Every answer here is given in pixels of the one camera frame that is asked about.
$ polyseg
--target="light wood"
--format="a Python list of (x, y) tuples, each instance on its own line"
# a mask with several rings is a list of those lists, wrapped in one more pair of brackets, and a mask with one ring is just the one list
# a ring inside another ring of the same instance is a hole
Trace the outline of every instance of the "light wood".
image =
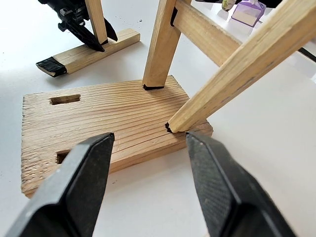
[[(185, 133), (165, 123), (187, 100), (172, 76), (161, 90), (136, 80), (24, 96), (22, 192), (30, 197), (59, 167), (57, 154), (97, 134), (115, 134), (110, 172), (184, 148)], [(207, 121), (194, 130), (212, 133)]]
[[(117, 42), (109, 39), (109, 43), (103, 45), (105, 52), (98, 52), (86, 45), (81, 45), (59, 53), (53, 56), (53, 58), (66, 67), (67, 72), (65, 73), (70, 74), (140, 41), (140, 34), (133, 29), (122, 30), (117, 35)], [(55, 76), (53, 71), (48, 71), (44, 67), (39, 66), (40, 63), (37, 63), (37, 67), (40, 70), (50, 76)]]
[(171, 131), (188, 130), (242, 93), (315, 37), (315, 23), (316, 0), (284, 0), (256, 34), (169, 120)]
[(104, 43), (108, 37), (101, 0), (85, 0), (85, 5), (87, 6), (93, 33), (97, 37), (99, 43)]
[(181, 32), (170, 25), (176, 0), (160, 0), (149, 47), (143, 84), (164, 86)]
[(173, 25), (218, 66), (241, 45), (215, 22), (183, 0), (176, 1), (177, 15)]

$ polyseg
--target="square wooden rod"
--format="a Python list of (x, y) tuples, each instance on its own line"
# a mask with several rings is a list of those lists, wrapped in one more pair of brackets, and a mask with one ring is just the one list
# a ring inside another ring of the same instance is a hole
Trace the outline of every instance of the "square wooden rod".
[(177, 0), (173, 25), (218, 66), (221, 66), (241, 42), (183, 0)]
[(105, 28), (101, 0), (85, 0), (85, 4), (89, 13), (93, 33), (97, 37), (99, 43), (102, 44), (108, 39), (108, 37)]
[(145, 88), (163, 87), (181, 32), (170, 24), (176, 0), (160, 0), (149, 47), (143, 85)]
[(204, 87), (169, 120), (186, 131), (234, 99), (316, 36), (316, 0), (284, 0)]

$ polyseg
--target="white table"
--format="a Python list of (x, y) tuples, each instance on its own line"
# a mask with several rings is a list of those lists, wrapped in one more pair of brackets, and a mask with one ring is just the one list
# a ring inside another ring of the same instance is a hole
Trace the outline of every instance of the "white table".
[[(251, 29), (224, 20), (220, 6), (193, 5), (246, 40)], [(103, 1), (120, 31), (141, 33), (135, 44), (71, 75), (50, 78), (35, 63), (80, 45), (57, 28), (56, 13), (37, 1), (1, 3), (0, 26), (0, 236), (28, 199), (20, 190), (24, 94), (141, 79), (158, 0)], [(217, 66), (181, 36), (170, 69), (192, 96)], [(298, 236), (316, 232), (316, 64), (294, 53), (208, 120), (213, 138), (252, 173)], [(186, 150), (111, 174), (94, 236), (203, 237), (206, 225)]]

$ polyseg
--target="purple container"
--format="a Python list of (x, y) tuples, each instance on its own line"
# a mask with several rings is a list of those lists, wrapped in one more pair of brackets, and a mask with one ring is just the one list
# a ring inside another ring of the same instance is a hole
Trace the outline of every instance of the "purple container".
[(237, 4), (232, 18), (236, 21), (254, 27), (263, 16), (266, 5), (261, 2), (251, 3), (251, 0), (243, 0)]

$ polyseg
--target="mortise slot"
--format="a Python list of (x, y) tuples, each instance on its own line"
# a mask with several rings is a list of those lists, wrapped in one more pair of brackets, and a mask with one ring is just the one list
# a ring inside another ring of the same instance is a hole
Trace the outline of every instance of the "mortise slot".
[(57, 152), (56, 153), (57, 154), (56, 163), (61, 164), (69, 152), (70, 152), (70, 150), (64, 150), (64, 151)]
[(80, 95), (66, 95), (66, 96), (58, 96), (50, 98), (50, 103), (52, 105), (59, 105), (59, 104), (67, 104), (71, 102), (80, 101)]

